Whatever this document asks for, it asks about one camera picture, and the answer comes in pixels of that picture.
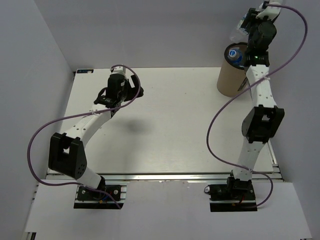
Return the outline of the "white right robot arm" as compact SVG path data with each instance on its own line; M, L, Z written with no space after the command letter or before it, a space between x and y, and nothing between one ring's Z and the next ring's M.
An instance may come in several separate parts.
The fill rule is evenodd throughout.
M249 182L256 161L269 139L273 138L285 111L274 100L269 74L269 45L277 34L274 25L280 14L278 3L250 8L240 20L237 31L248 37L242 66L251 89L252 109L242 122L243 145L237 166L232 170L235 180Z

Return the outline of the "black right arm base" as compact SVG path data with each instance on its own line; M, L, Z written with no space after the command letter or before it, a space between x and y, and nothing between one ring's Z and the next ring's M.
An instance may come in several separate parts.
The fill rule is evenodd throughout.
M242 181L230 176L224 184L209 184L204 188L209 196L212 213L256 212L256 195L251 180Z

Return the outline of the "blue-label bottle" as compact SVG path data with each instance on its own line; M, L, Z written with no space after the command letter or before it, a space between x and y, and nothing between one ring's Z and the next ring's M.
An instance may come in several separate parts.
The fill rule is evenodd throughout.
M243 52L239 48L231 48L228 51L227 59L232 65L241 66L243 61Z

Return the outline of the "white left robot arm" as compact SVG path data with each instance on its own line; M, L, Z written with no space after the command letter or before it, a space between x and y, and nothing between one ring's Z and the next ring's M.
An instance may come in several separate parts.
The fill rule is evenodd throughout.
M96 200L105 196L105 179L88 167L85 148L122 103L143 96L139 78L133 74L131 80L133 86L123 72L111 73L107 86L98 93L88 115L65 132L54 133L50 139L48 168L89 187L88 193Z

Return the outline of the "green-label bottle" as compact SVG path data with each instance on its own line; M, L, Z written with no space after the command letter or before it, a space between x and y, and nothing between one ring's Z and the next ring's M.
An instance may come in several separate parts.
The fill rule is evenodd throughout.
M246 18L246 14L240 19L236 27L232 30L229 39L233 43L240 43L247 35L248 32L242 27L242 24Z

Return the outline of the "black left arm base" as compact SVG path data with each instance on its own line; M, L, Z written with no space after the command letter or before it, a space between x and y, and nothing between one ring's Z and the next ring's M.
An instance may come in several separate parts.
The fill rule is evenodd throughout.
M120 210L126 199L127 185L117 182L106 182L104 192L96 192L79 186L76 190L74 209L87 210Z

